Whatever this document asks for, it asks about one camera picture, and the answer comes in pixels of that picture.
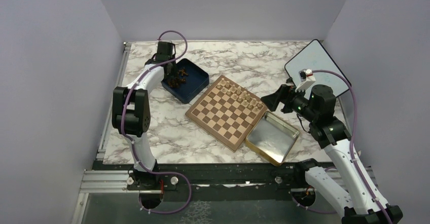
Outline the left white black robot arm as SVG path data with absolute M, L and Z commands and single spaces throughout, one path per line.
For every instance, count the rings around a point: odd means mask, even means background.
M 145 63 L 144 70 L 126 87 L 113 90 L 112 126 L 130 145 L 133 163 L 133 179 L 136 183 L 153 189 L 159 184 L 157 161 L 148 140 L 151 114 L 149 94 L 166 75 L 173 71 L 176 62 L 161 65 L 175 59 L 175 44 L 159 41 L 156 53 Z

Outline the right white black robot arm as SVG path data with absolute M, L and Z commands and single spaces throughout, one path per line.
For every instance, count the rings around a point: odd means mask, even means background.
M 279 89 L 261 98 L 270 111 L 283 103 L 283 113 L 296 112 L 309 121 L 309 131 L 320 148 L 332 160 L 344 187 L 341 187 L 315 159 L 295 164 L 293 182 L 300 187 L 310 185 L 328 201 L 342 223 L 398 223 L 403 218 L 399 206 L 390 205 L 366 172 L 352 136 L 342 121 L 334 116 L 336 97 L 331 87 L 316 85 L 309 98 L 294 86 Z

